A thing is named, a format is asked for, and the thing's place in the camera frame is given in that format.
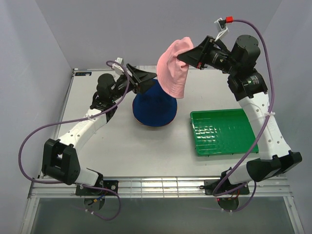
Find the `pink hat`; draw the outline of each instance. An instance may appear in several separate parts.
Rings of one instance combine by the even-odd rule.
[[[189,70],[189,65],[178,60],[176,57],[193,48],[193,43],[188,37],[182,40],[176,40],[158,60],[158,82],[161,88],[173,98],[184,97],[184,87]]]

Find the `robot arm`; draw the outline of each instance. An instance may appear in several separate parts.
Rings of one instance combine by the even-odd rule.
[[[260,55],[258,41],[249,35],[237,38],[232,51],[229,51],[221,41],[227,33],[226,21],[219,19],[219,35],[216,39],[207,36],[197,47],[186,51],[177,58],[188,65],[200,70],[211,66],[229,74],[228,85],[236,101],[251,124],[253,133],[257,136],[263,127],[266,116],[270,115],[268,124],[258,141],[258,159],[248,161],[246,165],[239,166],[221,185],[218,192],[228,191],[239,184],[249,181],[262,181],[290,170],[302,161],[300,153],[293,153],[285,142],[276,120],[269,113],[269,96],[263,77],[254,68]],[[215,189],[217,184],[231,171],[221,173],[221,179],[209,189]]]
[[[127,64],[127,68],[131,73],[127,93],[130,91],[144,93],[154,85],[153,78],[157,76],[156,73],[141,71],[130,64]],[[97,91],[93,95],[92,105],[84,116],[86,120],[77,123],[57,140],[46,141],[42,162],[44,175],[68,185],[75,183],[100,187],[99,183],[103,175],[81,167],[78,154],[93,134],[113,117],[117,107],[105,114],[93,116],[112,108],[116,104],[115,101],[126,91],[126,76],[120,73],[117,66],[114,69],[120,75],[117,81],[111,74],[103,74],[98,78]]]

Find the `black label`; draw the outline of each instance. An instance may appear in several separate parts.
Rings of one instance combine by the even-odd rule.
[[[90,76],[92,72],[76,72],[75,77],[85,77],[85,76]]]

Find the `blue cloth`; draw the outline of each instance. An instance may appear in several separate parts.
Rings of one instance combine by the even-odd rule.
[[[144,94],[138,94],[133,100],[133,114],[142,124],[160,127],[170,123],[176,116],[176,99],[166,94],[158,80]]]

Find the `gray wall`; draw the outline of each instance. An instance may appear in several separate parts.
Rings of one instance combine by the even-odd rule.
[[[30,182],[18,150],[33,129],[58,119],[71,69],[34,0],[0,0],[0,232],[19,233]],[[53,129],[25,147],[24,168],[36,177]]]
[[[265,32],[274,79],[274,111],[303,161],[287,173],[305,233],[312,233],[312,2],[283,0]],[[264,59],[260,70],[267,74]]]
[[[102,68],[123,57],[132,65],[156,64],[176,39],[198,45],[216,36],[214,21],[233,15],[267,28],[281,0],[36,0],[72,68]],[[241,34],[233,24],[225,42]]]

